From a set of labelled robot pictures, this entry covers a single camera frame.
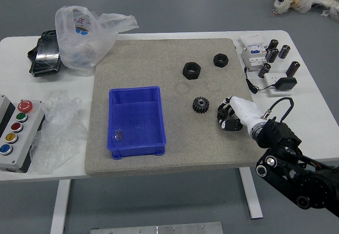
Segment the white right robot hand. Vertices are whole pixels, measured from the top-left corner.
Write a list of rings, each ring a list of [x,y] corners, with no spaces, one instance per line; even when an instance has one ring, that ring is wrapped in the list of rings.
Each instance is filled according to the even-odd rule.
[[[225,131],[240,131],[246,126],[249,135],[266,124],[254,102],[237,96],[223,100],[218,107],[217,120]]]

